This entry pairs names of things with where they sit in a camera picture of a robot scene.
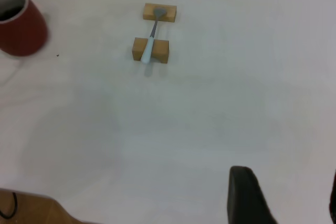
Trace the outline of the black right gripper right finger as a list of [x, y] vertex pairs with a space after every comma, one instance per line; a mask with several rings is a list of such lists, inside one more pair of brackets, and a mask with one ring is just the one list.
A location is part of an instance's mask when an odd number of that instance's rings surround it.
[[329, 213], [333, 224], [336, 224], [336, 174], [334, 175], [330, 203], [329, 203]]

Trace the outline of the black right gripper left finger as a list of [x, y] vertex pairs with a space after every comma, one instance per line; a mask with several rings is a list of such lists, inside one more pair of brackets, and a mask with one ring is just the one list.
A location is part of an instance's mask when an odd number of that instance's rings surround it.
[[233, 166], [229, 170], [227, 216], [229, 224], [276, 223], [249, 167]]

